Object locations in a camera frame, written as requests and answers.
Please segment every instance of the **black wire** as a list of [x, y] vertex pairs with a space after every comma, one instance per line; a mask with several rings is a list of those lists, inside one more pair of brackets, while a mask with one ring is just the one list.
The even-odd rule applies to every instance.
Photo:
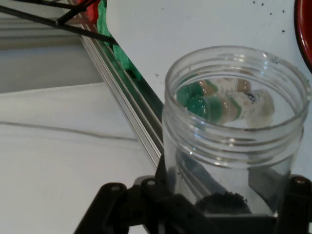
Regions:
[[34, 3], [38, 5], [46, 5], [46, 6], [52, 6], [52, 7], [59, 7], [59, 8], [65, 8], [65, 9], [74, 9], [76, 6], [71, 4], [65, 4], [58, 2], [59, 0], [54, 1], [45, 1], [45, 0], [14, 0], [19, 2], [26, 2], [26, 3]]
[[68, 20], [70, 20], [72, 17], [80, 13], [81, 11], [84, 11], [88, 6], [90, 6], [92, 3], [94, 3], [96, 0], [84, 0], [82, 3], [75, 6], [74, 9], [70, 10], [66, 14], [64, 14], [62, 17], [57, 19], [56, 23], [58, 25], [65, 24]]
[[82, 28], [77, 28], [77, 27], [74, 27], [74, 26], [71, 26], [71, 25], [67, 25], [67, 24], [57, 25], [54, 20], [46, 19], [46, 18], [39, 17], [39, 16], [35, 16], [35, 15], [32, 15], [32, 14], [28, 14], [28, 13], [25, 13], [25, 12], [22, 12], [22, 11], [11, 9], [11, 8], [8, 8], [8, 7], [5, 7], [5, 6], [1, 6], [0, 5], [0, 12], [3, 12], [5, 14], [9, 14], [9, 15], [12, 15], [12, 16], [16, 16], [16, 17], [19, 17], [19, 18], [22, 18], [22, 19], [30, 20], [30, 21], [33, 21], [33, 22], [36, 22], [36, 23], [41, 23], [41, 24], [44, 24], [44, 25], [48, 25], [48, 26], [51, 26], [51, 27], [54, 27], [54, 28], [63, 29], [63, 30], [66, 30], [66, 31], [69, 31], [69, 32], [72, 32], [72, 33], [76, 33], [76, 34], [80, 34], [80, 35], [86, 36], [86, 37], [102, 40], [102, 41], [105, 41], [105, 42], [108, 42], [108, 43], [111, 43], [111, 44], [118, 45], [116, 40], [111, 38], [111, 37], [108, 37], [108, 36], [105, 36], [105, 35], [102, 35], [102, 34], [98, 34], [98, 33], [94, 33], [94, 32], [88, 31], [88, 30], [84, 30]]

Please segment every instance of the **black speck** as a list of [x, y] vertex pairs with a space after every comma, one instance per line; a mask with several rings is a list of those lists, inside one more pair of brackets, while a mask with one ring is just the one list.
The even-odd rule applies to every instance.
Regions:
[[245, 198], [232, 192], [205, 196], [196, 202], [195, 206], [209, 214], [251, 214]]

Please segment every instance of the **clear plastic jar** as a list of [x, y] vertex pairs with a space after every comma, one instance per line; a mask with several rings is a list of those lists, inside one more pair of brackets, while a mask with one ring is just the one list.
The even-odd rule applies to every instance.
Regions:
[[[269, 92], [275, 106], [272, 121], [257, 128], [240, 120], [218, 125], [177, 102], [182, 87], [224, 77]], [[300, 145], [310, 99], [305, 77], [266, 52], [219, 46], [182, 57], [166, 76], [162, 118], [169, 189], [206, 215], [272, 215]]]

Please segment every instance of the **black plastic holder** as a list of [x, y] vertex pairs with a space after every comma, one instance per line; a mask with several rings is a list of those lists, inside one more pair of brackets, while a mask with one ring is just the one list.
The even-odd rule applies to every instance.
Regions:
[[300, 175], [289, 179], [278, 217], [266, 215], [204, 216], [183, 195], [165, 186], [162, 157], [156, 176], [127, 189], [101, 187], [75, 234], [126, 234], [142, 224], [150, 234], [307, 234], [312, 222], [312, 183]]

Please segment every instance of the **red object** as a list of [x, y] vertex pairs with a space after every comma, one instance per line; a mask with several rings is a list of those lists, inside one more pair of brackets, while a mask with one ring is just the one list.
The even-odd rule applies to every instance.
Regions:
[[[77, 0], [77, 3], [82, 3], [83, 0]], [[86, 15], [89, 18], [89, 21], [91, 23], [96, 24], [98, 20], [98, 4], [101, 0], [96, 0], [94, 3], [92, 3], [90, 6], [87, 7]]]
[[294, 24], [302, 57], [312, 72], [312, 0], [296, 0]]

